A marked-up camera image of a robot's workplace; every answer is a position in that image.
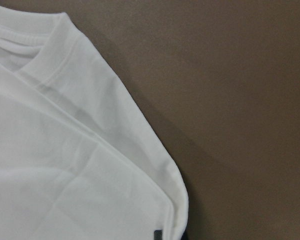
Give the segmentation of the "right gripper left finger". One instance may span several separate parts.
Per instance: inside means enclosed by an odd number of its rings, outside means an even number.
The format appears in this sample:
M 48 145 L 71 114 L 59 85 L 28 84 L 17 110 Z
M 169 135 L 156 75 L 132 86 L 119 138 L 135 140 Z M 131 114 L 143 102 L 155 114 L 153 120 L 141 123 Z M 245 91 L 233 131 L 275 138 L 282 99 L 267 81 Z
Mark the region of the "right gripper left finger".
M 153 239 L 154 240 L 162 240 L 163 239 L 163 231 L 162 230 L 155 230 L 153 232 Z

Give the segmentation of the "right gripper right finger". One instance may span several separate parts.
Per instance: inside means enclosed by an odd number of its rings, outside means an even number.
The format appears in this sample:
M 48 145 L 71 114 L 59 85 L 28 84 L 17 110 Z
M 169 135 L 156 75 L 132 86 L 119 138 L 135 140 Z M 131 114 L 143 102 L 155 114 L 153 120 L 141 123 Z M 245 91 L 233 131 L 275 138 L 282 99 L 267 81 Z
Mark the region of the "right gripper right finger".
M 188 233 L 185 231 L 180 240 L 189 240 Z

